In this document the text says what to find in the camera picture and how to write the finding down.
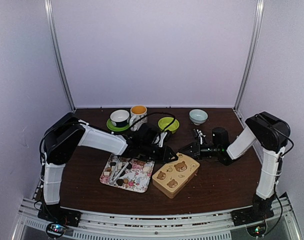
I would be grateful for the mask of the bear print tin lid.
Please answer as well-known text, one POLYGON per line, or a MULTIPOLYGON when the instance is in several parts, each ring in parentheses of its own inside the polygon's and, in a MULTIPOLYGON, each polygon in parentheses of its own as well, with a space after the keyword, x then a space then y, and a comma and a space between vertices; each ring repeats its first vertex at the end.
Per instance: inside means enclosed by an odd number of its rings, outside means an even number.
POLYGON ((158 171, 188 173, 199 170, 200 163, 198 161, 179 152, 176 155, 178 156, 178 160, 166 163, 158 171))

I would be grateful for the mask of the metal tongs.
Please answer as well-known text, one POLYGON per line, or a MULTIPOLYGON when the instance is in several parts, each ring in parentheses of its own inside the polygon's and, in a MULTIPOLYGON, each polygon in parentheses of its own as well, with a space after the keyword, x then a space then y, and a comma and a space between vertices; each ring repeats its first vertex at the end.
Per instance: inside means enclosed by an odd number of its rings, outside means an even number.
POLYGON ((119 172, 116 175, 113 175, 113 177, 109 180, 109 183, 113 185, 121 176, 121 174, 126 170, 128 165, 130 164, 130 161, 127 161, 124 166, 119 170, 119 172))

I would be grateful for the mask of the tan chocolate tin box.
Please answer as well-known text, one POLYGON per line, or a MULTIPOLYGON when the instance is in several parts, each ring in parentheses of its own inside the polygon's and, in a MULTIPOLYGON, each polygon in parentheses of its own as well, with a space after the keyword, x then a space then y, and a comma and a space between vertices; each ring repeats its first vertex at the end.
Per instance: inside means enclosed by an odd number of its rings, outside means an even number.
POLYGON ((187 173, 160 170, 152 176, 152 183, 168 198, 173 199, 197 173, 197 169, 187 173))

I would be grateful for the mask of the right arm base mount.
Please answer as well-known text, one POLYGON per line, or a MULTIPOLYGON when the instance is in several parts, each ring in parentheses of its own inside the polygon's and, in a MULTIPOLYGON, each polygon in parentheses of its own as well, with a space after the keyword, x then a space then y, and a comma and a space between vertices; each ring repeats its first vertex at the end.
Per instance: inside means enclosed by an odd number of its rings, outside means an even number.
POLYGON ((252 206, 233 210, 230 214, 235 227, 260 222, 274 216, 271 209, 264 210, 263 213, 255 213, 252 206))

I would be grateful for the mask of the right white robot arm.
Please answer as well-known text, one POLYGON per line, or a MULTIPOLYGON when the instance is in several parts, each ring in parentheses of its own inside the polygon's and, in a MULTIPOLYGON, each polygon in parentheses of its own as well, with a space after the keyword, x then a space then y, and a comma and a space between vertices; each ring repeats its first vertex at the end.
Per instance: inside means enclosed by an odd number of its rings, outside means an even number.
POLYGON ((211 131, 210 144, 200 135, 198 140, 180 148, 179 152, 195 160, 215 157, 221 164, 229 166, 259 143, 263 157, 261 173, 252 199, 253 206, 248 210, 250 219, 258 221, 276 198, 283 157, 289 152, 287 145, 293 144, 290 135, 291 128, 287 122, 263 111, 245 120, 245 128, 233 142, 229 141, 225 128, 215 127, 211 131))

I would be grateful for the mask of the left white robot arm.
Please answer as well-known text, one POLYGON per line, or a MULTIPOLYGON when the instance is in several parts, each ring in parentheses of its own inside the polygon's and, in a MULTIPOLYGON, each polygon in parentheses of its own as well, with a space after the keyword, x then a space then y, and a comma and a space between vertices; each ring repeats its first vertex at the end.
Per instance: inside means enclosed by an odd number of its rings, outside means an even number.
POLYGON ((178 156, 163 142, 168 134, 150 123, 129 134, 112 134, 77 118, 73 112, 65 114, 44 133, 40 144, 45 215, 53 222, 64 218, 63 209, 57 206, 63 169, 77 147, 94 148, 123 158, 170 163, 178 156))

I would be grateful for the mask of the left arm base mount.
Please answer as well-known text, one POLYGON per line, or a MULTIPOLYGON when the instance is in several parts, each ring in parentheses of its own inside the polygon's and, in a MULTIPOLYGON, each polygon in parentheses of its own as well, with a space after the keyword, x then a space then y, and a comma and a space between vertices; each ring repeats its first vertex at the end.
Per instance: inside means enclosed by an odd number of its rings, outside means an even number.
POLYGON ((63 226, 78 227, 81 215, 80 211, 62 208, 59 204, 47 205, 43 203, 37 217, 63 226))

